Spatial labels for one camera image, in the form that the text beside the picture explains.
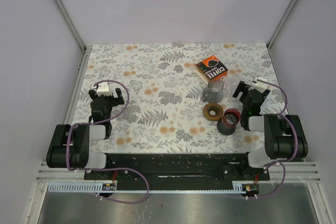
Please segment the grey glass carafe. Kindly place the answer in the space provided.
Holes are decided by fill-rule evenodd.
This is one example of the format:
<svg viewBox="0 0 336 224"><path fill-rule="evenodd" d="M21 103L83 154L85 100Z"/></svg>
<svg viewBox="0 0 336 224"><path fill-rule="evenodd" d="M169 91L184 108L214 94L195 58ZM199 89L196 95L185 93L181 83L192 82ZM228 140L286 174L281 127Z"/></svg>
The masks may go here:
<svg viewBox="0 0 336 224"><path fill-rule="evenodd" d="M224 82L220 80L210 81L202 92L203 102L219 103L224 97Z"/></svg>

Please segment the orange coffee filter box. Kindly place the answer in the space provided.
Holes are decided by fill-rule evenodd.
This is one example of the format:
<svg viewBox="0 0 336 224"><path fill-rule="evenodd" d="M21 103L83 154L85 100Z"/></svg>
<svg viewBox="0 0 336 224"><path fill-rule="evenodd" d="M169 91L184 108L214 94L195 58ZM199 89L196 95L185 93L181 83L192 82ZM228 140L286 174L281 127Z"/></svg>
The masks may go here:
<svg viewBox="0 0 336 224"><path fill-rule="evenodd" d="M205 83L219 80L228 74L227 67L215 56L212 55L196 65L196 72Z"/></svg>

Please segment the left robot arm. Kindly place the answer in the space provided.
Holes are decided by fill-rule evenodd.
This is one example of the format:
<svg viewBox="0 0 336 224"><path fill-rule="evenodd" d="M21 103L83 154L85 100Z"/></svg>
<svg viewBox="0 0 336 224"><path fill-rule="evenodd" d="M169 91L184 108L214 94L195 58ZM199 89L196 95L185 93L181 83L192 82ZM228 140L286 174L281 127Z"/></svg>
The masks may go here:
<svg viewBox="0 0 336 224"><path fill-rule="evenodd" d="M50 168L96 169L102 179L109 179L114 173L113 165L107 162L106 154L90 150L90 142L108 139L111 135L110 122L112 108L123 105L122 91L116 88L116 97L112 92L100 93L90 90L91 115L89 123L71 127L69 124L58 124L46 156Z"/></svg>

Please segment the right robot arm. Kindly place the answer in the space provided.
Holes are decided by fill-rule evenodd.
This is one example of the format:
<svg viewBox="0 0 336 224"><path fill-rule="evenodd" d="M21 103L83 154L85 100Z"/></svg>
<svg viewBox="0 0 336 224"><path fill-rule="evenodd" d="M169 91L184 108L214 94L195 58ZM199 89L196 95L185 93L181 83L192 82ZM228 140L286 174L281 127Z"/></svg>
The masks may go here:
<svg viewBox="0 0 336 224"><path fill-rule="evenodd" d="M261 114L261 106L270 93L269 86L280 90L284 108L276 114ZM257 175L258 168L268 169L274 164L303 159L308 155L308 143L300 118L298 115L285 113L288 98L280 86L263 78L257 78L252 85L241 81L233 97L237 98L239 94L243 105L240 114L241 127L246 131L264 134L264 146L248 153L248 162L239 166L243 179L252 179Z"/></svg>

